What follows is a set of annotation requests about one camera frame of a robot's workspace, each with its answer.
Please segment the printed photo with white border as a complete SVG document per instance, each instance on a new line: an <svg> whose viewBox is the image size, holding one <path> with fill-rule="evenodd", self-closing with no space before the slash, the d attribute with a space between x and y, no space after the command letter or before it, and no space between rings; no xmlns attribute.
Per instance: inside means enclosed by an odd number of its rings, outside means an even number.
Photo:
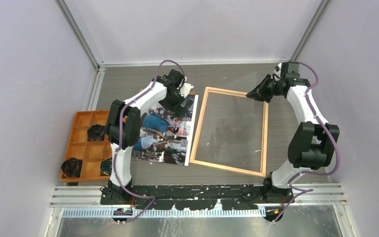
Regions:
<svg viewBox="0 0 379 237"><path fill-rule="evenodd" d="M198 95L188 95L182 103L182 106L186 105L189 109L181 117L173 115L158 102L144 111L141 134L131 158L188 166Z"/></svg>

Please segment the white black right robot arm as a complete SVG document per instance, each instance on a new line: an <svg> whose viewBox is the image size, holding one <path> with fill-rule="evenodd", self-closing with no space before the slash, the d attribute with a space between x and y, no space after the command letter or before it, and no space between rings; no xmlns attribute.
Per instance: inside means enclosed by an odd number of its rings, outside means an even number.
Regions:
<svg viewBox="0 0 379 237"><path fill-rule="evenodd" d="M267 202L276 202L292 191L292 184L305 174L330 176L340 165L337 141L340 129L329 123L318 109L312 96L315 83L301 78L299 68L309 65L301 62L282 62L274 68L247 98L269 103L275 96L284 96L292 106L298 128L288 146L287 160L263 181L262 196Z"/></svg>

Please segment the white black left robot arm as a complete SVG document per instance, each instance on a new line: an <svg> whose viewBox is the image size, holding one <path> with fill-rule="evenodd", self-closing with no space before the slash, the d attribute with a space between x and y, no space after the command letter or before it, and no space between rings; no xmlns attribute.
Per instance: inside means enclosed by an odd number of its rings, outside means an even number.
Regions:
<svg viewBox="0 0 379 237"><path fill-rule="evenodd" d="M171 70L165 76L155 75L150 84L135 96L112 102L105 126L113 153L107 189L119 204L127 204L134 195L127 185L132 180L131 153L141 134L143 112L157 102L180 119L193 104L185 102L192 88L183 72Z"/></svg>

